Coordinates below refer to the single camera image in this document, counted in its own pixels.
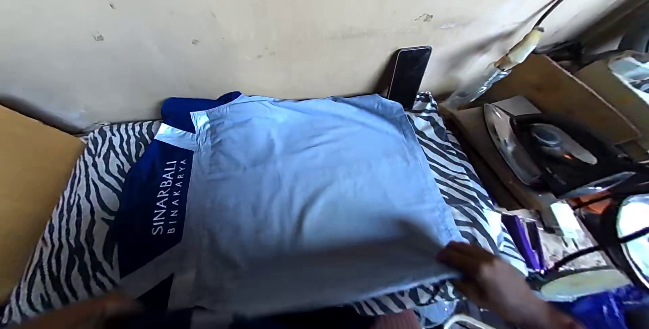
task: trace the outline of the zebra print fabric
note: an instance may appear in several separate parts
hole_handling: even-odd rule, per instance
[[[408,116],[462,235],[524,269],[506,230],[498,239],[489,235],[483,211],[492,209],[493,204],[457,140],[446,131],[432,97],[420,93]],[[157,121],[110,125],[86,137],[88,145],[6,303],[2,323],[20,323],[115,287],[118,266],[110,226],[126,174],[153,140],[159,125]],[[442,282],[353,306],[364,315],[383,315],[440,301],[453,302],[458,297],[449,282]]]
[[[502,230],[496,239],[489,233],[491,227],[485,216],[485,210],[494,211],[493,202],[482,187],[458,140],[444,126],[433,97],[427,92],[420,92],[413,109],[406,114],[426,154],[428,166],[442,197],[452,209],[460,234],[470,243],[480,245],[526,273],[527,268],[523,257],[516,249],[504,225],[501,224]],[[419,285],[407,291],[355,302],[353,306],[362,315],[384,315],[440,301],[456,300],[459,300],[458,293],[454,291],[450,282],[445,281]]]
[[[110,225],[126,173],[159,125],[110,125],[85,137],[86,149],[6,303],[3,324],[20,323],[115,287],[119,276]]]

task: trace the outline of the smartphone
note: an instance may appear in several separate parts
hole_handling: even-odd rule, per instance
[[[412,109],[432,52],[430,46],[403,48],[396,52],[394,73],[387,89],[388,100],[401,103],[406,110]]]

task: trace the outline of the clothes iron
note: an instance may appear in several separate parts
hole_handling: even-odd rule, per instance
[[[538,191],[574,198],[620,185],[635,175],[635,162],[567,117],[513,115],[484,105],[491,139],[515,175]]]

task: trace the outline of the cardboard box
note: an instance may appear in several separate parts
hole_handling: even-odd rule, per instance
[[[635,142],[646,155],[646,151],[649,150],[649,104],[638,96],[629,85],[615,76],[604,60],[588,65],[577,72],[575,76],[588,84],[637,127],[640,137]],[[627,152],[632,146],[632,144],[624,145]]]
[[[0,106],[0,300],[23,274],[85,144]]]
[[[580,121],[613,144],[636,140],[640,136],[637,127],[594,91],[589,82],[584,84],[545,55],[530,55],[478,101],[492,103],[514,96],[524,96],[541,112]]]

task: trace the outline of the human hand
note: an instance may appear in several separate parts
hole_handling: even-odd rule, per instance
[[[524,328],[580,328],[571,317],[537,298],[514,266],[483,248],[451,242],[437,258],[462,272],[454,282],[469,300]]]
[[[111,316],[137,312],[140,305],[119,293],[77,302],[49,311],[16,329],[98,329]]]

